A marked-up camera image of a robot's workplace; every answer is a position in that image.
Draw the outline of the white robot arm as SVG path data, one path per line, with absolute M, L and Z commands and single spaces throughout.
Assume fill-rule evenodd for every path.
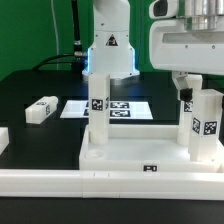
M 93 13 L 94 41 L 83 76 L 108 74 L 116 84 L 138 76 L 128 0 L 93 0 Z M 154 0 L 149 16 L 150 62 L 172 72 L 180 100 L 192 99 L 188 74 L 224 76 L 224 0 Z

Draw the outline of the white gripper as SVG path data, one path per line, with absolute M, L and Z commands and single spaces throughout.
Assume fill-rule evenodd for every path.
M 154 0 L 149 16 L 150 62 L 173 71 L 180 101 L 192 100 L 187 72 L 224 75 L 224 0 Z

